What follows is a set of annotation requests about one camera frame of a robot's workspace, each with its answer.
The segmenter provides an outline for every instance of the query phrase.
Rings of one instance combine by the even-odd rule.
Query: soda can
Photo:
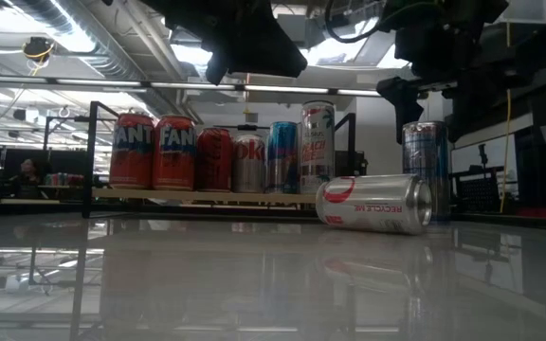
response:
[[[195,186],[203,191],[230,191],[233,142],[227,129],[206,128],[197,137]]]
[[[321,185],[316,210],[332,226],[416,235],[431,217],[431,193],[413,174],[343,176]]]
[[[231,185],[237,193],[264,192],[264,141],[259,135],[241,134],[235,139]]]
[[[122,114],[113,131],[109,183],[113,188],[142,189],[151,185],[153,121],[144,115]]]
[[[450,216],[450,186],[447,171],[447,128],[444,122],[412,122],[402,129],[404,174],[417,174],[431,189],[434,222]]]
[[[334,105],[314,100],[302,105],[300,115],[300,193],[315,194],[334,177]]]
[[[193,190],[195,142],[195,125],[190,118],[161,118],[155,127],[153,188]]]
[[[267,146],[267,193],[296,194],[298,178],[298,128],[293,122],[271,124]]]

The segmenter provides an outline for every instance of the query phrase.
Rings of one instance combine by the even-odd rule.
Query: energy drink can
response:
[[[275,122],[271,124],[266,158],[266,192],[298,193],[298,128],[296,123]]]
[[[321,185],[316,210],[336,227],[421,234],[431,216],[431,193],[413,174],[342,176]]]
[[[300,139],[300,193],[318,192],[334,177],[334,105],[314,100],[302,106]]]

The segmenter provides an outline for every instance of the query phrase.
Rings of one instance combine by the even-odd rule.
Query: cable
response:
[[[511,23],[507,22],[507,47],[511,47]],[[504,168],[502,177],[502,197],[500,199],[500,213],[504,211],[504,202],[507,196],[507,159],[509,155],[509,130],[511,129],[511,89],[507,89],[507,128],[504,133]]]
[[[352,38],[342,38],[342,37],[338,36],[334,32],[334,29],[330,25],[331,12],[332,12],[332,5],[333,4],[334,4],[334,0],[328,0],[328,4],[326,4],[326,9],[325,9],[325,12],[324,12],[324,23],[326,25],[326,30],[328,31],[328,34],[332,38],[334,38],[336,41],[344,43],[344,44],[351,44],[351,43],[359,42],[360,40],[362,40],[364,38],[370,37],[371,35],[375,34],[376,31],[378,31],[378,28],[381,27],[383,24],[388,23],[389,20],[395,19],[396,17],[398,17],[401,14],[405,14],[408,10],[416,9],[416,8],[422,8],[422,7],[426,7],[426,8],[433,7],[435,9],[439,10],[439,11],[444,10],[442,7],[437,5],[436,2],[434,2],[434,3],[431,3],[431,2],[415,3],[415,4],[405,6],[405,7],[401,8],[401,9],[397,10],[395,13],[393,13],[390,16],[388,16],[387,18],[385,18],[385,20],[379,21],[378,23],[376,23],[376,25],[371,30],[369,30],[366,33],[359,34],[359,35],[354,36]]]

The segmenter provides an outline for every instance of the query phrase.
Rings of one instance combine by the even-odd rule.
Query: can lid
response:
[[[322,100],[322,99],[309,100],[309,101],[304,102],[302,105],[307,105],[307,104],[311,104],[311,103],[325,103],[325,104],[330,104],[330,105],[334,106],[333,102],[331,102],[329,100]]]

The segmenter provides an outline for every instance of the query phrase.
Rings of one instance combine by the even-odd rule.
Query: ceiling pipe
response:
[[[91,52],[108,58],[82,58],[109,80],[145,80],[146,76],[119,43],[81,1],[5,0],[18,12],[44,25],[57,43],[74,52]],[[160,91],[130,94],[153,108],[159,116],[181,114]]]

